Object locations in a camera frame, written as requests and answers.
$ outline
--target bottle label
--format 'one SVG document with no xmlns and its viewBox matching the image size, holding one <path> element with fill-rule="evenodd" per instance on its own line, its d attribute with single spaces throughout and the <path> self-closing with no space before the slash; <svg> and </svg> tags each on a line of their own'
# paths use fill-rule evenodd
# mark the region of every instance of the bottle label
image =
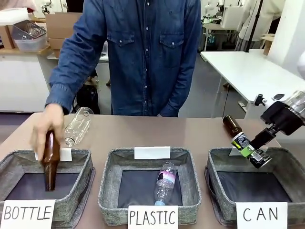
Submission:
<svg viewBox="0 0 305 229">
<path fill-rule="evenodd" d="M 250 141 L 247 138 L 247 136 L 243 133 L 240 132 L 238 135 L 236 135 L 232 139 L 232 145 L 234 145 L 239 151 L 245 149 L 247 146 L 250 145 Z"/>
<path fill-rule="evenodd" d="M 167 171 L 161 171 L 158 176 L 158 180 L 166 179 L 169 182 L 175 183 L 176 177 L 174 174 L 169 173 Z"/>
</svg>

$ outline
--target plastic container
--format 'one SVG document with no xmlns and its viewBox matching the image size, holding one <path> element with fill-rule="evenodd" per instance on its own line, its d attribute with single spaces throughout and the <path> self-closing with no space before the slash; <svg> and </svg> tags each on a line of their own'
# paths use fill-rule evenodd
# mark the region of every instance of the plastic container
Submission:
<svg viewBox="0 0 305 229">
<path fill-rule="evenodd" d="M 33 40 L 14 40 L 20 51 L 37 52 L 47 46 L 47 35 Z"/>
<path fill-rule="evenodd" d="M 25 20 L 14 24 L 12 39 L 33 40 L 46 34 L 46 31 L 35 23 Z"/>
<path fill-rule="evenodd" d="M 164 206 L 172 198 L 177 170 L 172 162 L 166 162 L 158 175 L 155 188 L 155 205 Z"/>
</svg>

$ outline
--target cardboard box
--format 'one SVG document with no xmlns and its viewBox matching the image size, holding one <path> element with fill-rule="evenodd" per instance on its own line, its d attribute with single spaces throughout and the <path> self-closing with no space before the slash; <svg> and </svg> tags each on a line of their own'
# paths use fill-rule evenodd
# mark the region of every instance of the cardboard box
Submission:
<svg viewBox="0 0 305 229">
<path fill-rule="evenodd" d="M 0 37 L 5 49 L 14 49 L 15 45 L 10 36 L 10 30 L 8 26 L 0 26 Z"/>
<path fill-rule="evenodd" d="M 73 26 L 81 13 L 46 14 L 47 35 L 49 38 L 65 39 L 73 35 Z"/>
<path fill-rule="evenodd" d="M 268 55 L 274 38 L 275 34 L 266 34 L 262 37 L 262 40 L 265 41 L 264 55 Z"/>
<path fill-rule="evenodd" d="M 51 49 L 60 50 L 65 39 L 49 38 Z"/>
</svg>

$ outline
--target clear plastic bottle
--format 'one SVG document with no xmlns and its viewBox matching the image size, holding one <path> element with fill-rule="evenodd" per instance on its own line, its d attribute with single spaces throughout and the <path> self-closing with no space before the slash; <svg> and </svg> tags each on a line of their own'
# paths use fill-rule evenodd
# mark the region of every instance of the clear plastic bottle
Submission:
<svg viewBox="0 0 305 229">
<path fill-rule="evenodd" d="M 65 129 L 65 143 L 68 147 L 78 144 L 87 133 L 93 111 L 88 107 L 81 107 L 75 114 L 73 120 Z"/>
<path fill-rule="evenodd" d="M 166 162 L 159 173 L 157 186 L 154 192 L 155 205 L 166 205 L 173 193 L 177 170 L 172 162 Z"/>
</svg>

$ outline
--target table leg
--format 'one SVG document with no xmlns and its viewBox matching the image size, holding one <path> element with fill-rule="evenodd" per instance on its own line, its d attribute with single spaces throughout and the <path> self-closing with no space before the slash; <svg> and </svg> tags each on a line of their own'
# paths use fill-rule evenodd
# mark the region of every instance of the table leg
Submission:
<svg viewBox="0 0 305 229">
<path fill-rule="evenodd" d="M 204 42 L 204 51 L 206 51 L 206 47 L 208 45 L 208 38 L 209 38 L 209 30 L 205 29 L 205 42 Z"/>
<path fill-rule="evenodd" d="M 211 118 L 215 118 L 216 107 L 217 107 L 217 104 L 219 104 L 220 96 L 222 93 L 221 88 L 222 88 L 223 83 L 224 83 L 224 78 L 222 76 L 220 76 L 220 80 L 219 80 L 219 84 L 218 84 L 218 88 L 217 88 L 217 92 L 216 92 L 216 96 L 215 96 L 215 101 L 214 101 L 214 105 L 213 105 L 213 109 L 212 109 L 212 113 L 211 113 Z"/>
<path fill-rule="evenodd" d="M 263 112 L 266 110 L 264 106 L 255 106 L 251 102 L 247 104 L 247 112 L 244 116 L 245 119 L 260 119 Z"/>
</svg>

